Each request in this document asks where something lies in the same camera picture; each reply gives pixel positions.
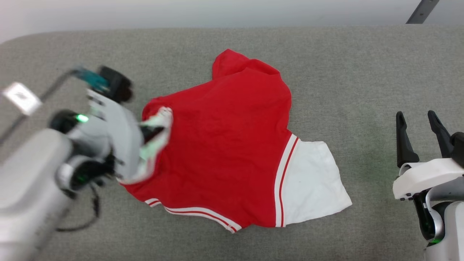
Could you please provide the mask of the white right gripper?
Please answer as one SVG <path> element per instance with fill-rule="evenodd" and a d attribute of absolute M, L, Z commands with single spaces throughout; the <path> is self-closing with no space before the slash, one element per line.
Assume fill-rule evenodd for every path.
<path fill-rule="evenodd" d="M 464 167 L 451 159 L 454 146 L 451 135 L 437 114 L 429 110 L 428 121 L 436 135 L 442 158 L 419 162 L 407 135 L 407 124 L 401 111 L 396 113 L 396 152 L 399 176 L 393 182 L 393 195 L 396 200 L 407 199 L 414 194 L 455 180 L 464 174 Z"/>

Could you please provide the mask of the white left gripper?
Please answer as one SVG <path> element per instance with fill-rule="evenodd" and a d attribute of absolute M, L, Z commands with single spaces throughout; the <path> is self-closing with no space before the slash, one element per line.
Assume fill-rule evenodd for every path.
<path fill-rule="evenodd" d="M 91 110 L 86 122 L 86 135 L 95 155 L 105 158 L 110 151 L 115 157 L 116 177 L 129 181 L 138 171 L 139 150 L 164 130 L 163 126 L 141 126 L 131 111 L 121 104 L 88 90 Z"/>

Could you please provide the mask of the grey metal bar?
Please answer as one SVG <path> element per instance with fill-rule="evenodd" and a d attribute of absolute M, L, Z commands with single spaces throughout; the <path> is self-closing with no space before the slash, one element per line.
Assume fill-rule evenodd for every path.
<path fill-rule="evenodd" d="M 420 0 L 406 24 L 423 24 L 440 0 Z"/>

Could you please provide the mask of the red and white jersey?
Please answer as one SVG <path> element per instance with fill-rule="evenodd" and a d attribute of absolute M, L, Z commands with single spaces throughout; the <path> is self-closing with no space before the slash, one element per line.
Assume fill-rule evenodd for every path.
<path fill-rule="evenodd" d="M 292 96 L 280 72 L 227 49 L 212 79 L 159 96 L 142 112 L 164 130 L 118 182 L 137 200 L 174 215 L 207 218 L 235 233 L 285 227 L 352 205 L 323 141 L 288 129 Z"/>

